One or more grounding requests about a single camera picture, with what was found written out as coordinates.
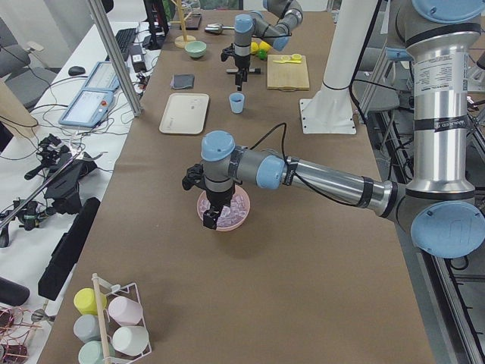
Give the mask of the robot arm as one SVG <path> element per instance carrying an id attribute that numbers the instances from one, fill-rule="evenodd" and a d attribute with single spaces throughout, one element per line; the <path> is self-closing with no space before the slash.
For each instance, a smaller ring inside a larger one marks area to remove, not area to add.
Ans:
<path id="1" fill-rule="evenodd" d="M 303 20 L 303 10 L 298 1 L 263 1 L 263 6 L 278 16 L 278 22 L 271 25 L 259 11 L 236 15 L 233 42 L 221 52 L 222 61 L 229 57 L 234 59 L 237 67 L 235 84 L 238 91 L 243 89 L 243 83 L 248 78 L 252 38 L 259 38 L 277 51 L 281 51 L 289 42 L 292 31 Z"/>
<path id="2" fill-rule="evenodd" d="M 339 204 L 370 209 L 407 231 L 415 246 L 454 259 L 484 241 L 484 216 L 465 176 L 468 50 L 480 34 L 482 1 L 395 1 L 389 43 L 415 64 L 414 174 L 408 184 L 377 182 L 285 154 L 239 146 L 223 130 L 202 139 L 202 160 L 185 190 L 204 190 L 203 224 L 215 229 L 239 182 L 263 189 L 296 185 Z"/>

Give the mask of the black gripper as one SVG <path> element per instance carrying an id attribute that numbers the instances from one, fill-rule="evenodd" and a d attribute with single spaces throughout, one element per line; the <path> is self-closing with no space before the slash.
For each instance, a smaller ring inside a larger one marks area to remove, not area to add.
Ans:
<path id="1" fill-rule="evenodd" d="M 204 190 L 206 197 L 214 210 L 206 210 L 202 214 L 203 226 L 212 230 L 217 229 L 217 221 L 224 206 L 230 206 L 230 201 L 235 193 L 235 183 L 227 178 L 223 181 L 213 181 L 205 176 L 202 164 L 195 164 L 186 170 L 182 179 L 184 190 L 197 187 Z"/>
<path id="2" fill-rule="evenodd" d="M 238 71 L 235 73 L 235 84 L 238 91 L 243 90 L 243 84 L 247 81 L 250 61 L 251 61 L 251 44 L 238 45 L 232 43 L 221 52 L 221 60 L 226 61 L 233 57 Z"/>

